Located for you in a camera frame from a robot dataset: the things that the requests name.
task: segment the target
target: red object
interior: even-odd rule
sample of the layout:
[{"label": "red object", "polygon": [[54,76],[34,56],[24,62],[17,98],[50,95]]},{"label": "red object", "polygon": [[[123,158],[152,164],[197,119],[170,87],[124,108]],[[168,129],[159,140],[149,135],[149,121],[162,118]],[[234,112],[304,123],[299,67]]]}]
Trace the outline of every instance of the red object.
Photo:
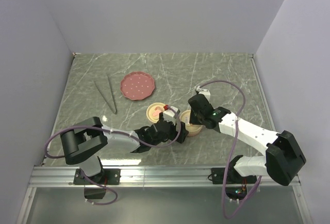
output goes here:
[{"label": "red object", "polygon": [[131,100],[143,100],[155,90],[155,80],[150,74],[132,72],[120,82],[120,90],[124,97]]}]

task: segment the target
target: table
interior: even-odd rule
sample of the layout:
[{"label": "table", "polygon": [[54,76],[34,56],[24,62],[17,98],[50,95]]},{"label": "table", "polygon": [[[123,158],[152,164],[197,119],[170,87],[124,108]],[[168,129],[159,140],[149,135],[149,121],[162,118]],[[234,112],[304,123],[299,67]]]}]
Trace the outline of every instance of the table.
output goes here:
[{"label": "table", "polygon": [[[120,81],[133,71],[143,71],[155,79],[154,93],[143,101],[131,101],[122,96]],[[106,98],[111,100],[107,75],[111,77],[118,114],[111,112],[96,89],[95,81]],[[110,127],[135,130],[150,125],[147,107],[162,102],[178,107],[181,112],[189,108],[188,99],[201,83],[225,79],[237,84],[246,95],[246,106],[241,117],[265,129],[271,129],[256,71],[249,54],[239,53],[164,53],[164,54],[77,54],[73,61],[67,87],[55,124],[55,132],[89,117],[100,117]],[[211,92],[211,104],[237,111],[242,96],[233,87],[214,83],[206,87]],[[203,128],[183,144],[174,143],[166,148],[151,148],[142,154],[104,147],[97,155],[104,165],[203,165],[224,164],[233,138]],[[62,154],[60,139],[49,148],[50,154]],[[258,152],[243,142],[236,145],[236,155],[255,156]],[[46,159],[46,166],[65,166],[64,159]]]}]

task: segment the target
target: metal rail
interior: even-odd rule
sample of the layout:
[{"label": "metal rail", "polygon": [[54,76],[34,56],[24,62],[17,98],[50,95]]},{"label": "metal rail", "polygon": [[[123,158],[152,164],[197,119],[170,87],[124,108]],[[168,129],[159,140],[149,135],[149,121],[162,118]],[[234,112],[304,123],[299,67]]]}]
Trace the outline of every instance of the metal rail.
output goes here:
[{"label": "metal rail", "polygon": [[[121,169],[119,185],[111,187],[213,187],[207,179],[209,166],[105,166],[104,168]],[[73,185],[75,171],[78,167],[35,167],[28,187],[84,187]],[[300,185],[295,177],[290,185]],[[261,186],[280,186],[270,177],[262,177]]]}]

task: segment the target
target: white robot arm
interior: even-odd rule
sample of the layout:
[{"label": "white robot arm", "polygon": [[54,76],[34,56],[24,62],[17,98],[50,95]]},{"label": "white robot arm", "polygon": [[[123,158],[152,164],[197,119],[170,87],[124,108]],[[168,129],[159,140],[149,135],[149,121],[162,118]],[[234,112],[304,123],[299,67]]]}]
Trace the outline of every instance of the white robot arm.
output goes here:
[{"label": "white robot arm", "polygon": [[185,124],[180,122],[180,133],[176,130],[179,109],[171,106],[159,116],[159,121],[151,126],[144,126],[134,131],[123,131],[103,125],[98,117],[89,118],[74,126],[96,127],[105,131],[92,129],[72,129],[61,134],[65,162],[78,166],[86,176],[95,177],[95,181],[103,176],[103,166],[95,155],[105,146],[111,149],[124,149],[131,153],[142,153],[167,140],[183,143],[188,135]]},{"label": "white robot arm", "polygon": [[210,92],[197,87],[197,95],[188,100],[191,106],[191,124],[205,125],[219,133],[235,136],[238,120],[238,139],[258,150],[262,156],[237,156],[232,160],[233,170],[241,177],[269,175],[281,185],[289,185],[294,176],[306,163],[294,136],[287,131],[281,134],[270,131],[238,118],[223,107],[214,109],[209,103]]}]

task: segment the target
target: metal tongs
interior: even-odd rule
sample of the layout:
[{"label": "metal tongs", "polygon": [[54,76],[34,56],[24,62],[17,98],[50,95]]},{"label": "metal tongs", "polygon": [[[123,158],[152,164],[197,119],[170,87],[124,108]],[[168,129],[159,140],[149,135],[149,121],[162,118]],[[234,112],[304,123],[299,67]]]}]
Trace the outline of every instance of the metal tongs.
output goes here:
[{"label": "metal tongs", "polygon": [[98,92],[101,94],[101,96],[103,97],[104,101],[107,103],[107,105],[109,106],[109,108],[111,109],[111,111],[116,115],[117,114],[117,105],[116,102],[114,100],[114,95],[113,95],[113,90],[112,90],[112,85],[110,82],[110,77],[107,75],[108,77],[108,83],[109,83],[109,88],[110,88],[110,92],[111,92],[111,96],[112,96],[112,100],[113,100],[113,105],[114,105],[114,110],[111,107],[109,101],[105,98],[104,94],[101,92],[100,88],[97,86],[96,82],[94,81],[94,85],[97,88]]}]

